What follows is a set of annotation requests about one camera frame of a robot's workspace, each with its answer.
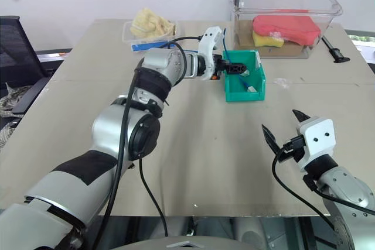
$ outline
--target black office chair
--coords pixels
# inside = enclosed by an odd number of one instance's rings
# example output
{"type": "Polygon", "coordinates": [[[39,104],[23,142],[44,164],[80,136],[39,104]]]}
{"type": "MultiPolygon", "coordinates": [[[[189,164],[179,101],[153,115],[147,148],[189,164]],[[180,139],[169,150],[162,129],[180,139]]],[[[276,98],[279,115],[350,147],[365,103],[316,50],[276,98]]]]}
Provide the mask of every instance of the black office chair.
{"type": "Polygon", "coordinates": [[[47,72],[33,50],[18,16],[0,16],[1,88],[32,85],[13,108],[13,114],[25,114],[49,81],[47,72]]]}

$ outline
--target tabletop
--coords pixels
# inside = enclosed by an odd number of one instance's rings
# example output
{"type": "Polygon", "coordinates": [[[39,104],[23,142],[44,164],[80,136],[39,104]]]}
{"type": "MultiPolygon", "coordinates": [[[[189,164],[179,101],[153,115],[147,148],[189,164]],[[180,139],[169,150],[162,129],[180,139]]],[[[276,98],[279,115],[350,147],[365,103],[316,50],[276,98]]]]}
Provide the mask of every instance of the tabletop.
{"type": "MultiPolygon", "coordinates": [[[[142,57],[121,41],[124,22],[95,21],[18,125],[0,153],[0,208],[22,202],[54,167],[90,148],[93,121],[127,92],[142,57]]],[[[231,26],[182,22],[192,36],[213,25],[231,26]]],[[[144,159],[145,178],[165,215],[316,215],[273,179],[274,155],[261,130],[266,125],[279,144],[294,137],[292,109],[332,118],[335,160],[375,190],[375,75],[341,26],[332,25],[326,37],[351,61],[333,63],[323,43],[309,59],[263,59],[265,101],[226,103],[223,80],[185,80],[172,89],[158,145],[144,159]]],[[[192,40],[182,44],[197,48],[192,40]]],[[[158,215],[135,165],[121,179],[112,215],[158,215]]],[[[327,213],[293,161],[277,170],[291,189],[327,213]]]]}

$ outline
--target green plastic bin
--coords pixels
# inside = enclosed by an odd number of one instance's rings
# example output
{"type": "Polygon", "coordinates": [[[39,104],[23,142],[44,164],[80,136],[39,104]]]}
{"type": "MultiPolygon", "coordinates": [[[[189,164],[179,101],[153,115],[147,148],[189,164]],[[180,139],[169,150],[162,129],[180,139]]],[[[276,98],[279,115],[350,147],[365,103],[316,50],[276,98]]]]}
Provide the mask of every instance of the green plastic bin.
{"type": "MultiPolygon", "coordinates": [[[[243,63],[250,72],[249,76],[241,76],[257,92],[248,92],[239,75],[228,75],[225,72],[225,98],[227,102],[263,101],[265,96],[265,74],[256,50],[228,50],[232,63],[243,63]]],[[[228,60],[225,52],[223,58],[228,60]]]]}

